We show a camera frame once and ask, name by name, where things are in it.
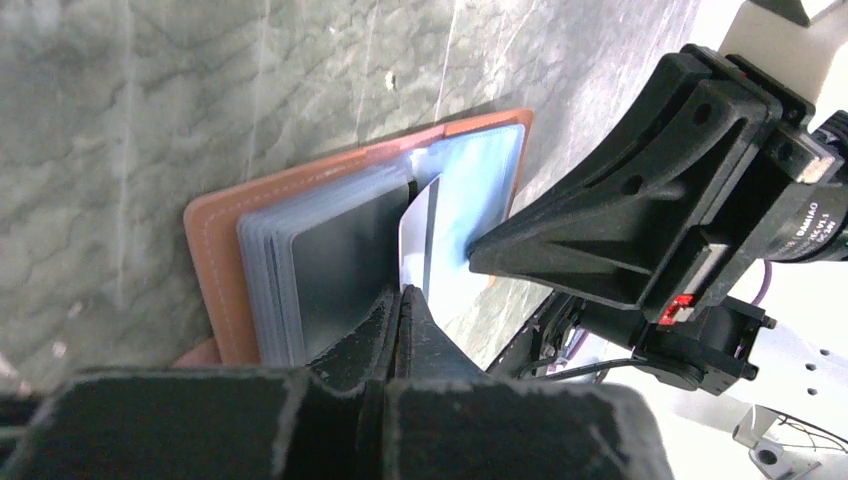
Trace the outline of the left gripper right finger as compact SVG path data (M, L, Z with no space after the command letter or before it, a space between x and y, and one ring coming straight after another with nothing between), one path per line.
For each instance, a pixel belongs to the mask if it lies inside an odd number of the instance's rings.
M414 380L486 380L480 369L436 324L418 287L404 288L396 342L396 377Z

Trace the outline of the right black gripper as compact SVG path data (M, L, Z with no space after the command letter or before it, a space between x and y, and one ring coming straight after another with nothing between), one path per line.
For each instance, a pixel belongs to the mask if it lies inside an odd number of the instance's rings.
M847 159L808 130L818 111L739 54L667 54L575 169L472 244L471 269L675 325L756 260L843 261Z

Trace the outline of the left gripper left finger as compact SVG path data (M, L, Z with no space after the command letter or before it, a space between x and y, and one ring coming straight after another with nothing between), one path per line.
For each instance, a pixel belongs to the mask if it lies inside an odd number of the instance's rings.
M387 372L397 338L401 294L387 287L355 328L307 365L317 383L338 397L364 390Z

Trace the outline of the white magnetic stripe card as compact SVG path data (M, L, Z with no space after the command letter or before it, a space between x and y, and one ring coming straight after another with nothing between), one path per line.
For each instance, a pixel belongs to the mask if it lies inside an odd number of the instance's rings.
M399 280L401 289L415 286L428 295L433 229L441 176L436 176L412 200L399 223Z

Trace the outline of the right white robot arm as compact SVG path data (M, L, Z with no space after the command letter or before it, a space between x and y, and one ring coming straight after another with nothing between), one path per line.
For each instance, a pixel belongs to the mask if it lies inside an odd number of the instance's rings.
M813 350L731 296L759 260L847 258L847 115L813 106L739 55L665 55L599 146L475 241L476 273L532 281L572 325L678 388L810 413L847 369L804 383Z

